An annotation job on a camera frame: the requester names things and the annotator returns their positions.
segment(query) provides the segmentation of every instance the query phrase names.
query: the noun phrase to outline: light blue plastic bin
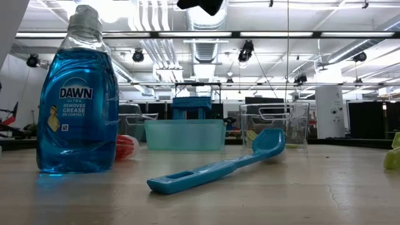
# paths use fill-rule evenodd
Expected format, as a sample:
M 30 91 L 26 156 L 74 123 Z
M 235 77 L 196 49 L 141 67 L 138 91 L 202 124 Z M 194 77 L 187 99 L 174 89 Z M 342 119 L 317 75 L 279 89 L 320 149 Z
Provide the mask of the light blue plastic bin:
M 149 150 L 219 151 L 225 145 L 222 119 L 145 121 Z

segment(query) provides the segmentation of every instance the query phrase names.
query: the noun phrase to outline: blue dish soap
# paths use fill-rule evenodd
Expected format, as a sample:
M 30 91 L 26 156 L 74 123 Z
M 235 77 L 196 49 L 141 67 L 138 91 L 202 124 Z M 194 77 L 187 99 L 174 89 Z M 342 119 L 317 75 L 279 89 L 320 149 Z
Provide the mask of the blue dish soap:
M 37 166 L 48 173 L 105 171 L 114 163 L 118 82 L 96 10 L 80 5 L 44 81 Z

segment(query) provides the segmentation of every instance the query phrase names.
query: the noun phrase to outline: bottle cap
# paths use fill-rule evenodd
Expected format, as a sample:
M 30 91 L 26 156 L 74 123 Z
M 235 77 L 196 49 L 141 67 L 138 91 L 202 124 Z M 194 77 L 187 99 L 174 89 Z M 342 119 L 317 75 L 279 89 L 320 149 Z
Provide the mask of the bottle cap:
M 75 14 L 69 18 L 68 29 L 73 26 L 83 26 L 100 33 L 103 31 L 103 25 L 99 20 L 99 13 L 88 5 L 79 5 L 75 10 Z

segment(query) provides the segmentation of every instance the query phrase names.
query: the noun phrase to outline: table surface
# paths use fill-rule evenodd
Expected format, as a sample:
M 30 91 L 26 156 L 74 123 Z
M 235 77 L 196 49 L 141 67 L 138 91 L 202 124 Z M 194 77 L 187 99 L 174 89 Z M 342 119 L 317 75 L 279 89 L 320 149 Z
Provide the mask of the table surface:
M 164 196 L 146 180 L 247 154 L 141 152 L 108 172 L 41 174 L 35 150 L 0 158 L 0 224 L 399 224 L 400 171 L 386 151 L 311 145 L 279 164 L 257 163 L 224 179 Z

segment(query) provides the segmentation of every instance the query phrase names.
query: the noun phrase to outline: white column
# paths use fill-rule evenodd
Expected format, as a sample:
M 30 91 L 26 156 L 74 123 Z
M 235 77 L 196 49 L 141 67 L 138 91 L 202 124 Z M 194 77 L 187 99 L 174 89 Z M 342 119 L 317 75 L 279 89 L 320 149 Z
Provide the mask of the white column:
M 318 83 L 341 83 L 342 81 L 340 69 L 332 68 L 316 74 Z M 315 93 L 318 138 L 345 137 L 342 86 L 319 86 Z
M 29 0 L 6 0 L 0 7 L 0 68 L 11 49 Z

